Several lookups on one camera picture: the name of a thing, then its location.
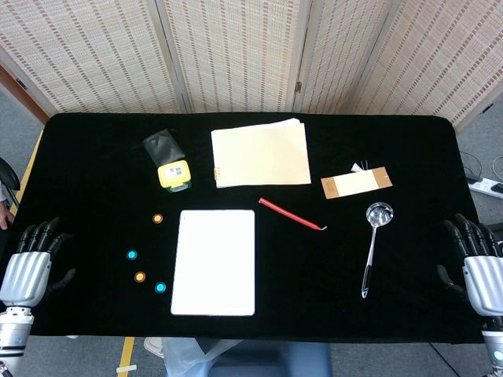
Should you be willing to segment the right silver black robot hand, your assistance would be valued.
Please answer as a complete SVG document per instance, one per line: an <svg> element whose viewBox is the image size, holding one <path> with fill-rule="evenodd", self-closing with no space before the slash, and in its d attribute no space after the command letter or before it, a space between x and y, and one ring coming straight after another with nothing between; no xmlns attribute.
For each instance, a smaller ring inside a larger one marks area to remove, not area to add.
<svg viewBox="0 0 503 377"><path fill-rule="evenodd" d="M437 275L447 290L468 302L482 317L502 316L502 240L487 225L475 223L456 213L455 221L443 224L461 260L464 286L455 284L446 267L438 265Z"/></svg>

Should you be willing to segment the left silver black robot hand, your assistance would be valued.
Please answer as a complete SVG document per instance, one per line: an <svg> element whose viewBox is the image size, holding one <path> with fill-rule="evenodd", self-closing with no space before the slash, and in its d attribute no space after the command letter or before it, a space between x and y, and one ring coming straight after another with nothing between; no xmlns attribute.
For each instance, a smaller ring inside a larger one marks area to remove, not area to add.
<svg viewBox="0 0 503 377"><path fill-rule="evenodd" d="M50 272L63 243L72 236L57 234L59 217L28 226L6 267L1 285L1 302L6 307L36 307L44 297L68 286L76 275L69 269L58 281L50 282Z"/></svg>

